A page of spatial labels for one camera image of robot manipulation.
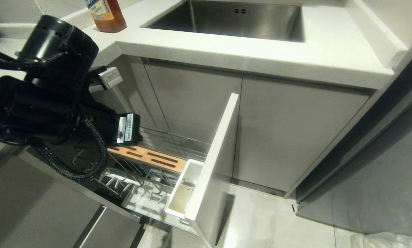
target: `dish rack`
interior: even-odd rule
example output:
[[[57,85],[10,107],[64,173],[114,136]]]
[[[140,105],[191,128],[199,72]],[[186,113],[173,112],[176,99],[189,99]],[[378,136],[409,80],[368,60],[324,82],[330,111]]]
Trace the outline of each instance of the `dish rack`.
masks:
[[[108,149],[110,161],[98,182],[123,200],[122,207],[195,233],[165,207],[186,163],[204,162],[210,144],[145,127],[140,133],[138,146]]]

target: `bottle label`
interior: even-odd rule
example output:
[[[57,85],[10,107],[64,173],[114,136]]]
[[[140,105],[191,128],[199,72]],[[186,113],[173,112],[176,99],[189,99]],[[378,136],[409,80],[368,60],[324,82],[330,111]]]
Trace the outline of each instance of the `bottle label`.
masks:
[[[114,19],[113,13],[106,0],[85,0],[85,3],[94,20]]]

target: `wall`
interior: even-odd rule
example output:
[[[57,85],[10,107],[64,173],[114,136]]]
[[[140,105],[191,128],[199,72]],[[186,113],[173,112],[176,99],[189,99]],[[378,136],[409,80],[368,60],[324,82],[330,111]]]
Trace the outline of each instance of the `wall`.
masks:
[[[118,0],[121,9],[140,1]],[[36,23],[43,14],[61,18],[84,8],[84,0],[0,0],[0,23]]]
[[[412,0],[362,1],[407,47],[412,47]]]

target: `refrigerator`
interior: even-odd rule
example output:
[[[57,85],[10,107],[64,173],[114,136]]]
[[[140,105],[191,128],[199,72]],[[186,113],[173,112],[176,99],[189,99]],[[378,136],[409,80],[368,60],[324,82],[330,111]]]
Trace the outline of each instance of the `refrigerator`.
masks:
[[[412,237],[412,61],[296,193],[298,216]]]

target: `white countertop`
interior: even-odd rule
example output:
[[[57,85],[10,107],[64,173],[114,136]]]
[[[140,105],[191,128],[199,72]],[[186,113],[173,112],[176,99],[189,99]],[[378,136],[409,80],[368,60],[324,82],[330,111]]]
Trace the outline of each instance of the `white countertop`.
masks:
[[[392,69],[381,65],[342,6],[304,0],[305,42],[142,27],[183,2],[143,0],[122,11],[128,26],[125,30],[101,33],[95,25],[83,30],[100,49],[94,65],[110,63],[126,54],[371,89],[383,88],[393,75]]]

